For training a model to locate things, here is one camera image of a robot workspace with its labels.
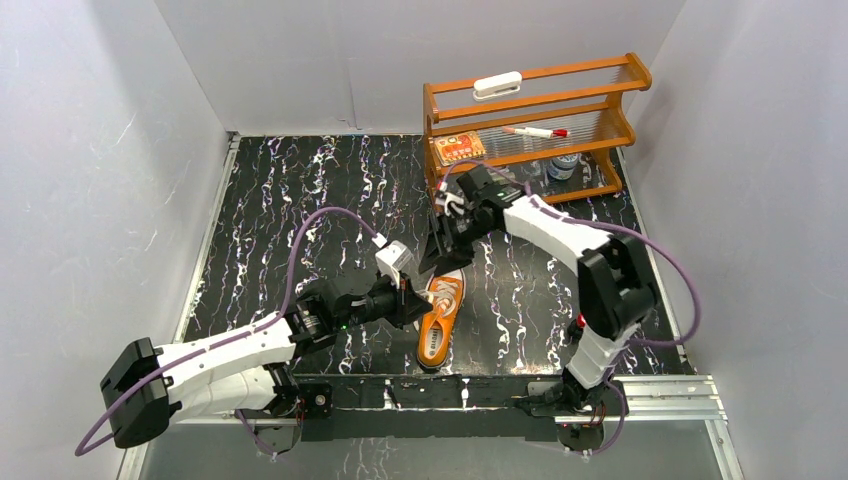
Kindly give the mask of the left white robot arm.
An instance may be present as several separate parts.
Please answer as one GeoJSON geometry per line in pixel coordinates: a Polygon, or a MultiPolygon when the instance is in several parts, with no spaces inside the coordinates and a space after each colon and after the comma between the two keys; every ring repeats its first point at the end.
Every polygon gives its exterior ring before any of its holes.
{"type": "Polygon", "coordinates": [[[100,382],[108,439],[121,449],[145,444],[172,424],[233,410],[294,411],[297,387],[281,368],[332,347],[345,330],[386,320],[398,329],[433,308],[433,295],[381,275],[361,293],[342,279],[310,284],[284,312],[186,343],[129,343],[100,382]]]}

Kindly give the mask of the white shoelace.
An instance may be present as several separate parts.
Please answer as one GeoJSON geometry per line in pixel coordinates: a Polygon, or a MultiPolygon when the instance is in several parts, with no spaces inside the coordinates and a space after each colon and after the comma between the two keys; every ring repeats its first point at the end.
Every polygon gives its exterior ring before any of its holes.
{"type": "Polygon", "coordinates": [[[465,276],[461,270],[433,275],[426,288],[438,318],[454,319],[464,299],[465,276]]]}

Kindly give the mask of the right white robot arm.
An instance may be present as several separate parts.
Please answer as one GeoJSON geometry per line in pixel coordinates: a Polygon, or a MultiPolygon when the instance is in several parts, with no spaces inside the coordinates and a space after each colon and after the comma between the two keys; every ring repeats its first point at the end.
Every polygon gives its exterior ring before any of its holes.
{"type": "Polygon", "coordinates": [[[430,216],[419,272],[441,275],[470,265],[474,242],[494,231],[528,242],[568,267],[578,280],[584,325],[563,372],[563,399],[571,411],[590,413],[603,399],[601,384],[618,355],[659,303],[641,238],[617,225],[571,218],[482,162],[472,162],[456,183],[460,196],[445,183],[434,196],[441,210],[430,216]]]}

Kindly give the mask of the orange canvas sneaker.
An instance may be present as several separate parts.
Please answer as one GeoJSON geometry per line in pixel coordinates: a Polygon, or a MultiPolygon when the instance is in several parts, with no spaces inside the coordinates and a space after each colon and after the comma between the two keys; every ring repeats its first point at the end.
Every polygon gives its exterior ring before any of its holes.
{"type": "Polygon", "coordinates": [[[417,361],[424,369],[439,369],[446,361],[457,317],[438,318],[432,310],[419,320],[417,361]]]}

